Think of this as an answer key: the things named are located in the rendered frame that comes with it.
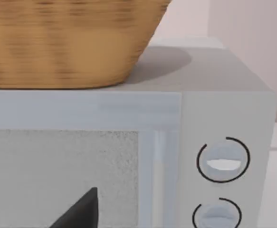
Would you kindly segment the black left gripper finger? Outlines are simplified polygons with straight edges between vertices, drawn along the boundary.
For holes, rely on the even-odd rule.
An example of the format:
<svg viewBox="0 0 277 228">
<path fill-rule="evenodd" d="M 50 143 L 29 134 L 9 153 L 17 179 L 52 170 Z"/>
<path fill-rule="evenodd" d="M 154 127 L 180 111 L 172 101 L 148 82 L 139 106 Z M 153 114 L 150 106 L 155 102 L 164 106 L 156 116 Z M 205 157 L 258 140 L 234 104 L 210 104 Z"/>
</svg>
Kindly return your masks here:
<svg viewBox="0 0 277 228">
<path fill-rule="evenodd" d="M 98 228 L 98 191 L 91 188 L 48 228 Z"/>
</svg>

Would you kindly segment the pale microwave knob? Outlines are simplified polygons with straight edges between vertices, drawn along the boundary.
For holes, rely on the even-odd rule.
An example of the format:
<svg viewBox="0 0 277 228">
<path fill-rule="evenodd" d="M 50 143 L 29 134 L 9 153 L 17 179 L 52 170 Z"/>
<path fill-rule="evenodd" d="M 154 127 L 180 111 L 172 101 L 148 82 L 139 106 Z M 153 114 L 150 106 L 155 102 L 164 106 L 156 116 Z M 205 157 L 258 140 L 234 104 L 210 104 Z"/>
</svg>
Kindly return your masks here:
<svg viewBox="0 0 277 228">
<path fill-rule="evenodd" d="M 246 164 L 246 151 L 237 142 L 226 141 L 209 146 L 202 153 L 204 173 L 216 181 L 235 178 Z"/>
<path fill-rule="evenodd" d="M 201 228 L 234 228 L 236 223 L 237 214 L 225 204 L 208 206 L 199 218 Z"/>
</svg>

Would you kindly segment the woven wicker basket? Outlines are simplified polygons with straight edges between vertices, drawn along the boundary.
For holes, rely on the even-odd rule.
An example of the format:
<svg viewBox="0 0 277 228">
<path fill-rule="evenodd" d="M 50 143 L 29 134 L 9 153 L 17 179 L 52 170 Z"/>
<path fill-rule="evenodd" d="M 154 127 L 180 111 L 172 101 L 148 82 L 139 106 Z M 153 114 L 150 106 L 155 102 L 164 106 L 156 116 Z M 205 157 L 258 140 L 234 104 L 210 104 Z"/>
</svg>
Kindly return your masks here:
<svg viewBox="0 0 277 228">
<path fill-rule="evenodd" d="M 0 0 L 0 89 L 126 80 L 172 0 Z"/>
</svg>

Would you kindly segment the microwave oven door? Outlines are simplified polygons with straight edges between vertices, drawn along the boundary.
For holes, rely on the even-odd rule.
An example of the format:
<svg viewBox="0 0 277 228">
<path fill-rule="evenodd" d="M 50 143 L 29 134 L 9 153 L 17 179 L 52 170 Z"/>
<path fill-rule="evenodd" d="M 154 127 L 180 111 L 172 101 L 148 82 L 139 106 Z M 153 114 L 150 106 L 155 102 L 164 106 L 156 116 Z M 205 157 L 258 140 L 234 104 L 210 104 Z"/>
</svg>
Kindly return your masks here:
<svg viewBox="0 0 277 228">
<path fill-rule="evenodd" d="M 0 228 L 48 228 L 90 188 L 100 228 L 153 228 L 155 132 L 174 183 L 181 95 L 0 91 Z"/>
</svg>

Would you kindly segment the pale microwave oven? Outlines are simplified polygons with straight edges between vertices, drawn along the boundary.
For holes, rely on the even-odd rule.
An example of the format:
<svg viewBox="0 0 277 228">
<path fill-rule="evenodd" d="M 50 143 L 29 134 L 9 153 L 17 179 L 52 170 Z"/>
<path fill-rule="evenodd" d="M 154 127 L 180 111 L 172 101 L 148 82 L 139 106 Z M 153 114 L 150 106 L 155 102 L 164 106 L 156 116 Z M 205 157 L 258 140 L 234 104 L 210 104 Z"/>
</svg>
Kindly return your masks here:
<svg viewBox="0 0 277 228">
<path fill-rule="evenodd" d="M 221 43 L 153 42 L 125 83 L 80 91 L 179 93 L 178 155 L 163 228 L 201 228 L 204 209 L 220 204 L 237 214 L 234 228 L 257 227 L 277 97 Z M 202 153 L 226 141 L 239 143 L 247 161 L 235 178 L 213 180 L 203 171 Z"/>
</svg>

